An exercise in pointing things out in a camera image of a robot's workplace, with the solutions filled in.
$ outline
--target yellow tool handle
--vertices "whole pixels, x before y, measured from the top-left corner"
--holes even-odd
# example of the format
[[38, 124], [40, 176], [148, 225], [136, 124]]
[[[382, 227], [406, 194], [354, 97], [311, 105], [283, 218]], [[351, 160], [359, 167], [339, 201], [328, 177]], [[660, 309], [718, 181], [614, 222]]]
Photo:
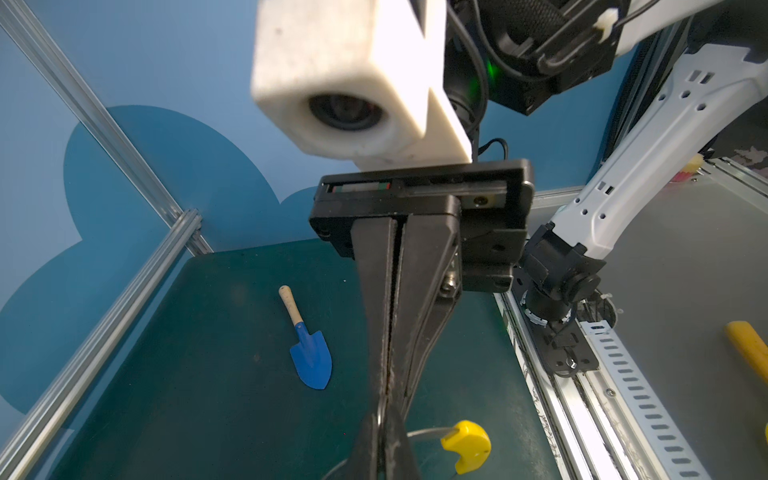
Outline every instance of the yellow tool handle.
[[725, 325], [725, 332], [752, 369], [768, 383], [768, 346], [754, 328], [743, 321]]
[[290, 291], [290, 287], [283, 285], [277, 292], [280, 294], [280, 298], [283, 299], [283, 303], [286, 305], [286, 309], [288, 310], [293, 325], [296, 326], [296, 324], [303, 322], [304, 320], [299, 314], [299, 309], [296, 308], [296, 301], [293, 299], [293, 292]]

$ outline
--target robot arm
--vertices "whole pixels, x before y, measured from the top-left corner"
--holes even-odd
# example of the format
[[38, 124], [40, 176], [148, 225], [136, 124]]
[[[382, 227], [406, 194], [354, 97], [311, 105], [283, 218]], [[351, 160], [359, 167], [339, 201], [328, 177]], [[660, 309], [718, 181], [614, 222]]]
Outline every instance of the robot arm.
[[768, 61], [704, 45], [674, 65], [655, 101], [583, 191], [528, 242], [521, 265], [535, 286], [530, 313], [563, 319], [589, 296], [597, 271], [634, 216], [689, 159], [768, 95]]

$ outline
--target white camera housing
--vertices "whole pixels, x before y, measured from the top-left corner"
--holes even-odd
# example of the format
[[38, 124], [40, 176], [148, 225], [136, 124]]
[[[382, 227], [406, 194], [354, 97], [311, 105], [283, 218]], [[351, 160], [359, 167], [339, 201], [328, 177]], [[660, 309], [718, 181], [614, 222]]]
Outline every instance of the white camera housing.
[[[307, 154], [361, 170], [460, 164], [472, 149], [442, 89], [444, 0], [261, 0], [251, 95]], [[344, 94], [383, 110], [359, 131], [331, 127], [310, 98]]]

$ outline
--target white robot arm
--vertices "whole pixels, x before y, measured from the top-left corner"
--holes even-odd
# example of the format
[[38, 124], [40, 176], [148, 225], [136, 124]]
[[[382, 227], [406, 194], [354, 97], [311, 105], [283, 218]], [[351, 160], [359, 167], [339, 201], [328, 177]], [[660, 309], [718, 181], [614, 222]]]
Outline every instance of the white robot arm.
[[578, 197], [554, 233], [602, 260], [634, 216], [705, 143], [768, 95], [768, 62], [748, 48], [704, 45], [675, 63], [656, 100]]

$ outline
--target bolt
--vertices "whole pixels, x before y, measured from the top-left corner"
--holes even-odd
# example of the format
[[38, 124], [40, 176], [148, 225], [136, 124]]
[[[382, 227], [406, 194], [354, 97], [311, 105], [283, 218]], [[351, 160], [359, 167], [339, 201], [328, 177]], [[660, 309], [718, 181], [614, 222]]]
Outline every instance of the bolt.
[[443, 296], [452, 296], [458, 289], [458, 276], [455, 270], [449, 270], [442, 279], [440, 293]]

